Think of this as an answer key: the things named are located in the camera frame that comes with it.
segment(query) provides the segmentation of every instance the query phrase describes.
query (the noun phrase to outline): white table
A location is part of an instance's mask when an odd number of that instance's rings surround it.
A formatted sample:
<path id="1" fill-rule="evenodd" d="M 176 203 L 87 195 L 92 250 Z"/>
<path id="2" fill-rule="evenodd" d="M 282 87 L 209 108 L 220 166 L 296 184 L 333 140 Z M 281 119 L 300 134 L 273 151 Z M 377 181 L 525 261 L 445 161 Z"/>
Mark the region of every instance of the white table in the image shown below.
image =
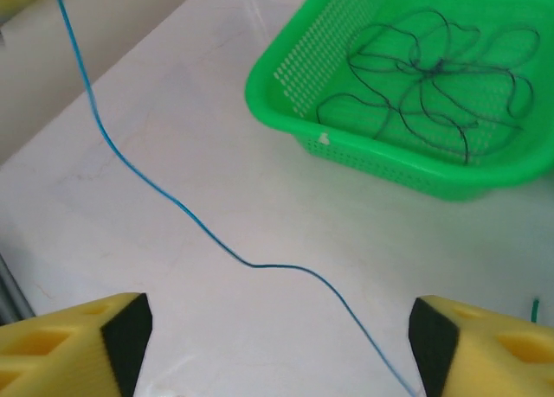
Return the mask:
<path id="1" fill-rule="evenodd" d="M 248 72 L 301 2 L 183 4 L 95 86 L 122 151 L 245 258 L 328 277 L 415 386 L 419 295 L 529 317 L 538 294 L 554 323 L 552 177 L 440 202 L 250 116 Z M 323 285 L 239 266 L 126 170 L 85 96 L 2 167 L 0 252 L 38 313 L 148 292 L 138 396 L 405 395 Z"/>

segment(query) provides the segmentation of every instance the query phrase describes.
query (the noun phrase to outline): blue wire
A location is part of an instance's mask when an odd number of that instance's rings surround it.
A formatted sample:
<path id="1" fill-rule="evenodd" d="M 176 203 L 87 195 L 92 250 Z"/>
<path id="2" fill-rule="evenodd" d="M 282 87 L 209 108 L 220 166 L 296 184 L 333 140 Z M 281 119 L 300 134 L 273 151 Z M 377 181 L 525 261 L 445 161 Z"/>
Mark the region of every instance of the blue wire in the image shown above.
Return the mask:
<path id="1" fill-rule="evenodd" d="M 96 98 L 94 97 L 94 91 L 91 84 L 91 81 L 88 77 L 87 68 L 85 67 L 85 62 L 83 61 L 83 57 L 81 54 L 81 50 L 79 47 L 79 44 L 77 42 L 77 39 L 75 38 L 75 32 L 73 30 L 73 27 L 71 25 L 71 22 L 69 21 L 69 15 L 68 11 L 66 10 L 66 6 L 63 0 L 57 0 L 58 5 L 60 7 L 61 16 L 63 17 L 63 22 L 65 23 L 66 29 L 68 31 L 69 40 L 71 41 L 71 45 L 73 47 L 73 51 L 75 54 L 75 59 L 77 60 L 77 66 L 79 67 L 79 71 L 81 72 L 81 77 L 83 80 L 83 83 L 85 85 L 85 89 L 87 91 L 88 95 L 88 101 L 90 103 L 90 108 L 93 112 L 94 119 L 96 120 L 96 125 L 100 129 L 100 133 L 102 137 L 106 140 L 106 143 L 110 147 L 110 149 L 113 151 L 113 153 L 119 158 L 121 162 L 123 162 L 127 168 L 129 168 L 132 172 L 134 172 L 140 179 L 142 179 L 145 183 L 147 183 L 150 187 L 152 187 L 156 192 L 158 192 L 162 197 L 166 198 L 167 200 L 173 202 L 176 206 L 181 208 L 221 249 L 223 249 L 225 252 L 227 252 L 233 259 L 237 260 L 242 265 L 245 265 L 247 267 L 250 267 L 252 269 L 289 269 L 289 270 L 297 270 L 300 272 L 307 273 L 311 276 L 314 276 L 317 280 L 319 280 L 321 283 L 323 283 L 325 286 L 327 286 L 340 300 L 340 303 L 343 304 L 343 306 L 346 308 L 352 319 L 354 319 L 354 322 L 358 325 L 359 329 L 364 333 L 365 337 L 370 342 L 371 346 L 375 349 L 375 351 L 379 354 L 381 359 L 383 360 L 384 364 L 387 366 L 389 371 L 396 377 L 398 382 L 404 387 L 404 389 L 408 392 L 408 394 L 411 397 L 416 397 L 416 391 L 412 389 L 412 387 L 408 384 L 407 381 L 404 380 L 402 375 L 396 371 L 392 363 L 388 360 L 386 355 L 383 353 L 381 348 L 377 345 L 373 337 L 371 336 L 370 332 L 364 327 L 364 325 L 360 322 L 359 318 L 356 316 L 354 311 L 351 309 L 351 307 L 346 303 L 346 300 L 343 298 L 343 296 L 340 294 L 340 292 L 333 286 L 331 283 L 329 283 L 323 276 L 319 276 L 315 271 L 308 269 L 303 266 L 296 266 L 296 265 L 276 265 L 276 264 L 268 264 L 268 265 L 256 265 L 254 263 L 250 263 L 243 259 L 241 256 L 239 256 L 237 253 L 235 253 L 230 247 L 228 247 L 225 243 L 223 243 L 219 238 L 212 233 L 212 231 L 206 227 L 206 225 L 198 218 L 192 211 L 190 211 L 182 202 L 180 202 L 176 197 L 169 194 L 167 191 L 165 191 L 163 188 L 161 188 L 159 185 L 157 185 L 152 179 L 150 179 L 148 176 L 143 174 L 135 165 L 131 163 L 118 149 L 118 147 L 115 145 L 115 143 L 110 138 L 110 135 L 108 134 L 106 128 L 104 127 L 104 124 L 102 123 L 102 119 L 100 117 L 100 113 L 98 111 L 98 106 L 96 104 Z"/>

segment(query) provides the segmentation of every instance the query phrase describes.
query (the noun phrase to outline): green plastic basket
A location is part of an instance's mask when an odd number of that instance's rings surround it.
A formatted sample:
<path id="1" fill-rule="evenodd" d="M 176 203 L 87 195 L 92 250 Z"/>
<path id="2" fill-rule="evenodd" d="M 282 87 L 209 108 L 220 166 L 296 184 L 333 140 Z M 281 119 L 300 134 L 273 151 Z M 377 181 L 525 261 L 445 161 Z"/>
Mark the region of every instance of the green plastic basket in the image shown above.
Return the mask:
<path id="1" fill-rule="evenodd" d="M 436 14 L 431 10 L 439 10 L 441 16 L 460 26 L 477 27 L 479 34 L 475 34 L 478 40 L 474 47 L 468 47 L 465 56 L 460 51 L 458 57 L 460 61 L 473 62 L 485 59 L 490 64 L 488 72 L 482 70 L 486 72 L 482 76 L 478 71 L 471 75 L 441 76 L 441 89 L 455 90 L 456 101 L 462 99 L 463 105 L 473 105 L 471 110 L 479 112 L 486 121 L 479 121 L 479 127 L 470 127 L 472 120 L 466 108 L 463 119 L 466 123 L 461 131 L 458 126 L 446 127 L 447 120 L 438 115 L 434 115 L 434 122 L 414 115 L 410 122 L 419 128 L 420 135 L 432 141 L 428 144 L 407 130 L 399 112 L 393 112 L 385 120 L 389 109 L 365 106 L 349 97 L 368 99 L 368 88 L 353 75 L 347 55 L 357 46 L 352 43 L 359 43 L 368 35 L 365 30 L 375 28 L 371 24 L 394 21 L 402 21 L 402 31 L 423 32 L 419 38 L 425 38 L 429 52 L 444 48 L 445 39 L 441 35 L 425 36 L 436 23 Z M 417 17 L 406 17 L 410 13 Z M 246 100 L 250 111 L 261 122 L 292 133 L 313 155 L 443 199 L 474 198 L 493 188 L 530 181 L 554 164 L 553 15 L 554 0 L 306 0 L 254 66 L 246 87 Z M 458 44 L 448 45 L 451 48 L 461 49 L 460 44 L 470 42 L 466 37 L 453 39 L 456 35 L 477 32 L 473 28 L 449 27 L 453 32 L 449 41 Z M 518 27 L 530 27 L 537 36 L 533 37 L 529 29 L 518 30 Z M 408 50 L 409 57 L 405 58 L 416 60 L 414 50 L 410 51 L 406 45 L 413 40 L 407 40 L 398 31 L 390 32 L 371 43 L 377 49 L 371 51 L 371 58 L 375 59 L 379 53 L 406 54 Z M 490 47 L 485 51 L 482 44 Z M 522 55 L 529 58 L 523 61 Z M 437 61 L 439 56 L 434 54 L 429 59 Z M 507 74 L 510 61 L 514 67 L 510 68 L 512 74 Z M 401 73 L 363 72 L 364 80 L 371 86 L 377 85 L 379 92 L 392 96 L 391 99 L 400 99 L 402 90 L 407 90 L 404 77 L 413 74 L 405 74 L 408 69 L 406 63 L 402 64 L 396 66 L 404 67 Z M 497 70 L 505 71 L 494 72 L 490 68 L 493 64 Z M 522 83 L 523 79 L 529 80 L 532 89 Z M 441 97 L 437 92 L 439 88 L 427 83 L 423 87 L 431 87 L 425 97 L 430 103 L 426 101 L 425 105 L 434 112 L 454 116 L 454 100 L 448 102 L 445 94 Z M 510 97 L 510 93 L 516 93 L 514 85 L 518 87 L 517 93 L 526 90 L 526 98 L 532 104 L 525 116 L 508 121 L 506 95 L 512 99 L 509 100 L 512 105 L 518 100 L 513 95 Z M 420 96 L 423 96 L 422 90 L 428 89 L 420 88 Z M 403 104 L 411 99 L 405 105 L 415 107 L 417 93 L 411 93 L 406 92 L 410 97 Z M 326 99 L 329 102 L 325 103 L 323 121 L 322 102 Z M 466 142 L 461 138 L 462 132 L 467 134 Z"/>

